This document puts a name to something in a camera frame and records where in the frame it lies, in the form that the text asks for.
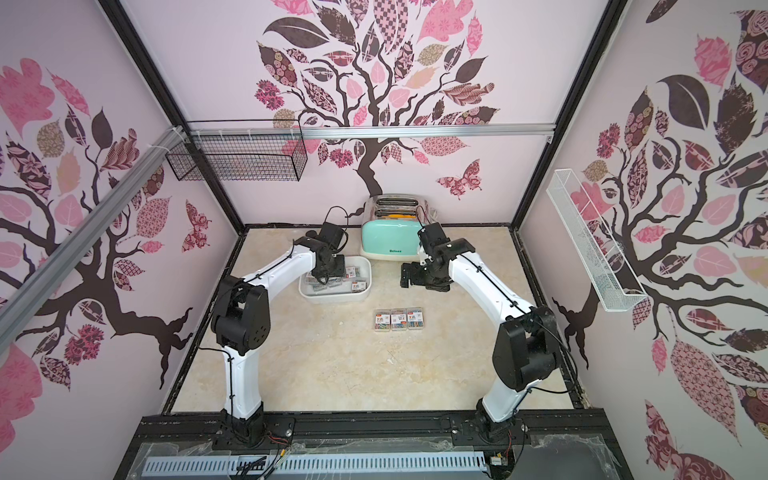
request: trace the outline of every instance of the small plastic box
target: small plastic box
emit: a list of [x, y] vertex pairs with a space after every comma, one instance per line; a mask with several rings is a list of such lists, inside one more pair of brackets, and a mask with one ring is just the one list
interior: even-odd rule
[[392, 325], [392, 331], [408, 329], [408, 310], [404, 308], [395, 308], [389, 311], [389, 323]]
[[424, 311], [420, 306], [414, 306], [408, 309], [408, 328], [409, 329], [422, 329], [424, 328]]
[[392, 329], [389, 326], [389, 310], [375, 310], [373, 312], [373, 329], [376, 332], [388, 332]]

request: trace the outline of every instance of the mint green toaster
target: mint green toaster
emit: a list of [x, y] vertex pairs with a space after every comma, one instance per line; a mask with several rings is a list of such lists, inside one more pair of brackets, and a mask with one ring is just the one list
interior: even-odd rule
[[421, 223], [431, 223], [435, 212], [415, 195], [377, 195], [366, 201], [362, 218], [360, 254], [372, 260], [419, 260]]

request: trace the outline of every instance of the white plastic tray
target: white plastic tray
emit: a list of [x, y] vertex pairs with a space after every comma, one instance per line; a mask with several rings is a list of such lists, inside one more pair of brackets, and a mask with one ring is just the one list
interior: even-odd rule
[[331, 286], [325, 290], [314, 292], [312, 286], [306, 281], [306, 274], [299, 278], [299, 293], [310, 303], [341, 303], [362, 302], [371, 294], [373, 278], [371, 275], [371, 263], [365, 257], [344, 257], [346, 266], [360, 268], [360, 277], [366, 282], [366, 289], [362, 292], [352, 291], [352, 282], [341, 282], [341, 285]]

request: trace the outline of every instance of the wall shelf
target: wall shelf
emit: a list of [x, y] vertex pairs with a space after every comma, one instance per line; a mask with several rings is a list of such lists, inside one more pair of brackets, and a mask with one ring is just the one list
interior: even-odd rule
[[[588, 200], [581, 210], [571, 199], [571, 194], [577, 192], [581, 192], [584, 195], [582, 198]], [[647, 298], [645, 289], [637, 280], [637, 275], [627, 262], [620, 244], [611, 234], [611, 228], [598, 213], [592, 199], [581, 186], [576, 173], [570, 168], [555, 170], [547, 187], [547, 195], [552, 200], [568, 235], [573, 240], [581, 262], [584, 264], [584, 269], [587, 271], [605, 311], [626, 312]], [[588, 222], [584, 220], [585, 217], [590, 219], [593, 228], [599, 222], [603, 235], [607, 234], [605, 236], [609, 240], [604, 243], [602, 249], [595, 240]], [[627, 267], [636, 284], [632, 286], [622, 285], [611, 268], [611, 264]]]

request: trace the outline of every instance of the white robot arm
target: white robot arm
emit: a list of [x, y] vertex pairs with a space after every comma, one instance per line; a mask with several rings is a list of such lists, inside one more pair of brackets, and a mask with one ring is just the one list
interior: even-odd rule
[[[229, 277], [220, 288], [212, 330], [230, 362], [225, 409], [240, 436], [257, 442], [262, 434], [263, 403], [259, 394], [259, 350], [270, 331], [269, 296], [276, 296], [304, 273], [321, 283], [342, 276], [343, 255], [338, 255], [340, 227], [324, 223], [294, 241], [293, 248], [270, 265], [245, 278]], [[490, 422], [500, 423], [515, 414], [527, 392], [556, 368], [557, 340], [554, 316], [546, 307], [535, 308], [497, 278], [464, 239], [451, 241], [439, 223], [419, 231], [420, 263], [404, 263], [401, 286], [423, 285], [448, 291], [462, 286], [498, 325], [493, 363], [497, 372], [482, 408]], [[526, 338], [525, 332], [531, 334]]]

